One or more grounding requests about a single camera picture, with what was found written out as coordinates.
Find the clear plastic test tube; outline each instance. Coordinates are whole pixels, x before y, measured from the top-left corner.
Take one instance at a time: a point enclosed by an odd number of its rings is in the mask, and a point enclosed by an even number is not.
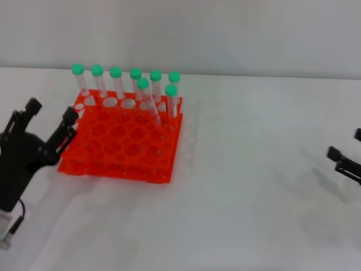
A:
[[[105,83],[104,83],[104,77],[103,77],[103,67],[101,65],[94,65],[91,67],[91,73],[94,76],[95,79],[95,83],[96,83],[96,88],[98,88],[99,90],[99,95],[102,98],[105,98],[106,96],[108,96],[107,90],[105,88]]]
[[[179,82],[181,80],[181,74],[179,72],[170,72],[168,75],[169,82],[177,86],[177,103],[179,103]]]
[[[144,102],[146,103],[148,112],[151,114],[151,116],[155,117],[155,124],[157,126],[161,126],[160,116],[158,115],[158,109],[156,107],[156,104],[154,103],[153,96],[149,89],[148,79],[144,77],[138,79],[137,86],[142,92],[142,96]]]
[[[178,115],[177,111],[177,86],[169,84],[165,87],[165,94],[167,95],[167,109],[169,118],[174,118]]]
[[[75,75],[75,78],[78,83],[79,91],[81,95],[88,96],[89,95],[89,89],[86,85],[86,81],[84,78],[84,67],[80,63],[76,63],[72,65],[72,72]]]
[[[142,92],[139,90],[137,86],[137,80],[142,77],[142,71],[139,68],[133,68],[130,71],[130,78],[133,79],[133,89],[135,93],[136,100],[142,100]]]
[[[161,71],[158,70],[151,71],[150,78],[152,81],[152,92],[153,92],[154,101],[156,103],[159,103],[162,100],[162,96],[160,93],[160,80],[162,79]]]
[[[112,67],[109,70],[111,77],[113,78],[115,92],[117,93],[118,99],[124,99],[124,86],[122,79],[122,70],[120,67]]]

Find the white wall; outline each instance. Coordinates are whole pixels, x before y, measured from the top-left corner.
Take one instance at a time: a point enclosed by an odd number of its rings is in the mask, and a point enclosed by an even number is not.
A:
[[[360,0],[1,0],[0,65],[361,78]]]

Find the white background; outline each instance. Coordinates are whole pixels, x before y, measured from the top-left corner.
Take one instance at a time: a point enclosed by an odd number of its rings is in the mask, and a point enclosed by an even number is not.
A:
[[[37,97],[28,131],[44,140],[78,92],[70,70],[0,68],[0,82],[0,126]],[[181,87],[172,182],[42,168],[1,271],[360,270],[361,188],[325,155],[360,162],[361,81],[183,75]]]
[[[0,65],[361,78],[360,0],[1,0]]]

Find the white tabletop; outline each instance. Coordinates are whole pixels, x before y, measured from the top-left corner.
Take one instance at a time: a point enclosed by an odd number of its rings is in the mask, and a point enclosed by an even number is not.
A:
[[[1,68],[0,83],[0,127],[34,96],[29,130],[43,139],[77,96],[67,70]],[[180,91],[171,184],[41,169],[0,270],[359,269],[361,187],[325,153],[360,158],[361,81],[182,75]]]

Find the green test tube cap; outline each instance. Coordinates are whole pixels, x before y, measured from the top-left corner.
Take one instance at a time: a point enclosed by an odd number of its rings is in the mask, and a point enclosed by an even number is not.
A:
[[[142,76],[142,71],[139,68],[133,68],[130,70],[130,78],[138,80]]]
[[[154,71],[151,71],[150,77],[153,82],[158,82],[162,79],[162,73],[155,69]]]
[[[72,72],[74,75],[82,75],[84,73],[84,67],[80,63],[72,65]]]
[[[137,86],[138,86],[138,89],[146,89],[147,87],[149,87],[148,79],[146,79],[145,77],[138,79]]]
[[[168,78],[169,82],[178,83],[181,80],[181,74],[179,72],[170,72]]]
[[[101,76],[103,74],[103,67],[102,65],[94,65],[91,67],[91,73],[94,75],[94,76]]]
[[[177,86],[169,84],[165,87],[165,95],[169,97],[175,97],[177,96]]]
[[[109,73],[111,74],[112,78],[119,78],[122,76],[122,70],[120,67],[112,67],[109,70]]]

